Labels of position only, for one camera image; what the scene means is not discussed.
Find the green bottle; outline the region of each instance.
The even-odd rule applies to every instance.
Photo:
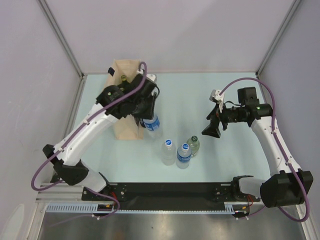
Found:
[[[197,152],[199,151],[199,148],[200,148],[200,142],[197,136],[190,137],[188,141],[186,141],[186,143],[191,148],[191,157],[194,157],[195,155],[197,155]]]

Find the bottle cap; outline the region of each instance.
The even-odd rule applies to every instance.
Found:
[[[182,144],[181,149],[182,149],[182,151],[184,151],[186,153],[189,150],[189,145],[187,143],[184,143],[184,144]]]
[[[168,148],[171,147],[171,146],[172,146],[172,141],[171,141],[171,139],[165,140],[165,141],[164,141],[164,144],[165,144],[165,146],[168,147]]]

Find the white wall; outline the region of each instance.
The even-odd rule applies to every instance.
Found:
[[[255,72],[293,0],[47,0],[85,73]]]
[[[275,95],[286,144],[313,175],[309,198],[320,223],[320,1],[302,3],[261,79]]]
[[[79,83],[36,0],[0,3],[0,76],[0,235],[24,204],[22,239],[37,195],[31,178],[45,160],[43,146],[63,137]]]

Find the clear plastic bottle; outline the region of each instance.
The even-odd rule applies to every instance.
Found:
[[[188,141],[186,141],[186,143],[191,148],[191,157],[194,157],[195,155],[197,155],[197,152],[199,151],[199,148],[200,148],[200,142],[197,136],[190,137]]]
[[[176,146],[171,139],[165,140],[161,146],[161,160],[167,166],[176,161]]]
[[[156,114],[152,119],[143,119],[143,123],[145,125],[145,128],[148,129],[148,132],[152,138],[157,139],[162,136],[160,121]]]
[[[178,148],[176,157],[176,165],[179,168],[186,169],[189,166],[191,159],[191,149],[189,148],[189,145],[187,143],[182,144],[182,146]]]

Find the shiny metal surface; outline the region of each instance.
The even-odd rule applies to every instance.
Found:
[[[296,212],[293,207],[289,212]],[[46,213],[39,240],[305,240],[300,223],[277,208],[264,209],[249,220],[230,215],[116,214],[96,220],[70,213]]]

